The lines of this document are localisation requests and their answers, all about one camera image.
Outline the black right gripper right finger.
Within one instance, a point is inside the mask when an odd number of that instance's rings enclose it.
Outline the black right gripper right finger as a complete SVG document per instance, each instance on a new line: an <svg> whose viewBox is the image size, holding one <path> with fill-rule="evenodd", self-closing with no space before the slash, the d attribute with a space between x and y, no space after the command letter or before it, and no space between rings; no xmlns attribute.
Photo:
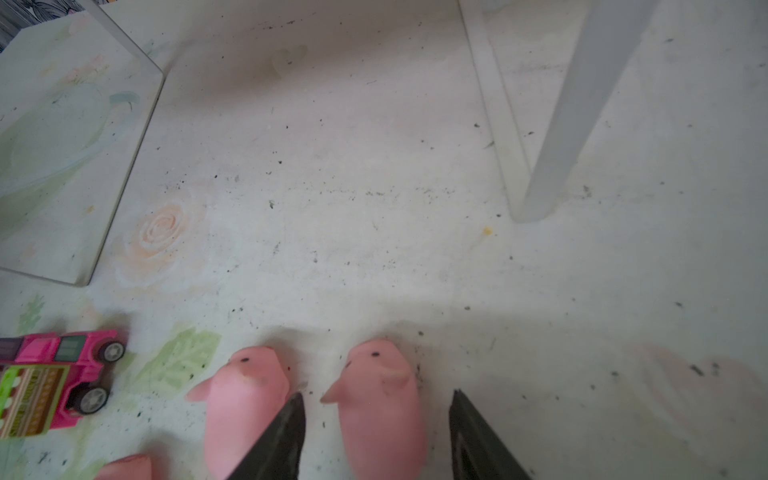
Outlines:
<svg viewBox="0 0 768 480"><path fill-rule="evenodd" d="M454 480L530 480L528 472L459 389L449 408Z"/></svg>

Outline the pink green toy truck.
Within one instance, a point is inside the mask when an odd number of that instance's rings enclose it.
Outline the pink green toy truck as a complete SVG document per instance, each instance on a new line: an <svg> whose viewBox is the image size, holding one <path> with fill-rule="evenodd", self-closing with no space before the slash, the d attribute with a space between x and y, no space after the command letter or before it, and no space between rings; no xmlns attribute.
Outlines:
<svg viewBox="0 0 768 480"><path fill-rule="evenodd" d="M102 373L125 353L115 330L2 338L1 437L72 428L99 412L110 396Z"/></svg>

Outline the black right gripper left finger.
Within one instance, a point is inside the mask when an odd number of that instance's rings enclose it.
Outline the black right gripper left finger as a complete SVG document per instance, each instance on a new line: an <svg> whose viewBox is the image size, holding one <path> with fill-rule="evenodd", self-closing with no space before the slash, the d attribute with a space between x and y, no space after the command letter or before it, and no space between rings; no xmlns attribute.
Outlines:
<svg viewBox="0 0 768 480"><path fill-rule="evenodd" d="M289 397L229 480L297 480L306 436L306 411L300 392Z"/></svg>

